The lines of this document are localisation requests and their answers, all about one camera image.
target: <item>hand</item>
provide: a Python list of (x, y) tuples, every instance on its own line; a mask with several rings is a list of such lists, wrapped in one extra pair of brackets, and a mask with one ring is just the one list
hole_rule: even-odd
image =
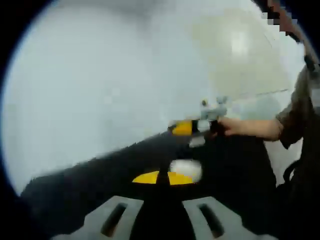
[(226, 136), (244, 134), (244, 122), (240, 119), (219, 117), (218, 123), (224, 127)]

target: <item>person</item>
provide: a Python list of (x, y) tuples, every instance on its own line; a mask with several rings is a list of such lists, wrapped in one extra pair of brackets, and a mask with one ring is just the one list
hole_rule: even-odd
[(268, 7), (278, 15), (280, 31), (294, 35), (304, 44), (306, 65), (298, 75), (289, 105), (270, 120), (239, 120), (221, 117), (218, 122), (226, 136), (255, 136), (267, 141), (280, 140), (288, 149), (303, 138), (300, 160), (294, 169), (289, 188), (281, 193), (283, 210), (282, 231), (285, 238), (305, 239), (307, 234), (317, 232), (320, 203), (320, 67), (317, 56), (310, 47), (298, 25), (276, 0), (268, 0)]

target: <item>floor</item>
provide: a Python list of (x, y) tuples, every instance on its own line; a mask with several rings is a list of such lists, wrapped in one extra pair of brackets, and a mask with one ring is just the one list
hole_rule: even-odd
[[(303, 47), (250, 0), (61, 0), (26, 32), (6, 75), (2, 139), (17, 191), (166, 130), (228, 96), (228, 116), (290, 101)], [(266, 147), (281, 183), (301, 142)]]

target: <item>sleeve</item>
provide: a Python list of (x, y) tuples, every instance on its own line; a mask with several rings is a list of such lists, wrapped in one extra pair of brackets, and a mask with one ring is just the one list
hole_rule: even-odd
[(286, 149), (303, 137), (306, 128), (311, 107), (307, 74), (305, 66), (298, 76), (290, 104), (275, 117), (283, 125), (279, 139)]

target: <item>yellow object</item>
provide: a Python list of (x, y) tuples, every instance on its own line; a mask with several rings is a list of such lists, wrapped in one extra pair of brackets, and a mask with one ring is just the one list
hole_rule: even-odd
[(182, 121), (172, 130), (174, 135), (191, 135), (192, 134), (192, 121)]
[(193, 184), (192, 178), (176, 172), (168, 172), (170, 185)]
[(137, 176), (135, 179), (133, 179), (133, 183), (139, 183), (139, 184), (156, 184), (157, 177), (158, 177), (159, 171), (153, 171), (145, 174), (141, 174), (140, 176)]

